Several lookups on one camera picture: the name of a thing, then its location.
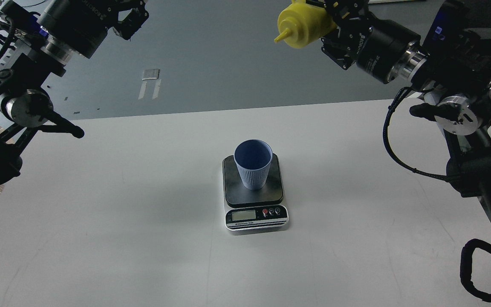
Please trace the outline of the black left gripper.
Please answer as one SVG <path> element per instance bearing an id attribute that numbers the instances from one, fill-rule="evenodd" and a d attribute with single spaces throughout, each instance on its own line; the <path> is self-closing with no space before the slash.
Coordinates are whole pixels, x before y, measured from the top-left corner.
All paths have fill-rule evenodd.
<path id="1" fill-rule="evenodd" d="M 129 41 L 150 14 L 148 0 L 52 0 L 38 19 L 39 25 L 72 50 L 90 59 L 113 27 L 115 35 Z M 123 20 L 118 13 L 128 11 Z"/>

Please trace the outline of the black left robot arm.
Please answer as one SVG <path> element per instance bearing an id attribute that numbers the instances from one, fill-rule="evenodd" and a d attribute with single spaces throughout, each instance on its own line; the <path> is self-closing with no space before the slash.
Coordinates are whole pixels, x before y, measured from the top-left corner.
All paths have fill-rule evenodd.
<path id="1" fill-rule="evenodd" d="M 145 0 L 51 0 L 42 13 L 0 0 L 0 186 L 20 175 L 21 154 L 39 131 L 84 131 L 53 109 L 42 88 L 73 54 L 91 58 L 109 29 L 129 40 L 149 18 Z"/>

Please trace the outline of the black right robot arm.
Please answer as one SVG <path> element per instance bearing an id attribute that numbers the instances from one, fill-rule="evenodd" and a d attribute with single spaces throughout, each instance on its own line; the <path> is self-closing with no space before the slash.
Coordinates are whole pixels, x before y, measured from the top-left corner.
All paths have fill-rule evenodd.
<path id="1" fill-rule="evenodd" d="M 384 120 L 383 142 L 405 169 L 449 183 L 462 197 L 477 197 L 491 222 L 491 0 L 446 0 L 424 39 L 392 20 L 377 18 L 367 0 L 308 0 L 337 28 L 321 36 L 322 51 L 342 69 L 353 64 L 387 84 L 404 78 Z M 436 122 L 448 146 L 446 174 L 427 173 L 397 157 L 390 119 L 415 91 L 414 117 Z M 491 244 L 472 239 L 462 249 L 460 281 L 491 303 Z"/>

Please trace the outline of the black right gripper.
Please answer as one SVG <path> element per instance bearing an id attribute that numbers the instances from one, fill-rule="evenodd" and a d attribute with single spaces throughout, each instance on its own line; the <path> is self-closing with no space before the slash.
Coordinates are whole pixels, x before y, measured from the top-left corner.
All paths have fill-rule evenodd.
<path id="1" fill-rule="evenodd" d="M 368 0 L 326 0 L 325 11 L 345 43 L 321 37 L 321 51 L 343 70 L 356 64 L 383 84 L 396 76 L 408 50 L 419 44 L 420 35 L 392 20 L 380 20 L 370 12 Z"/>

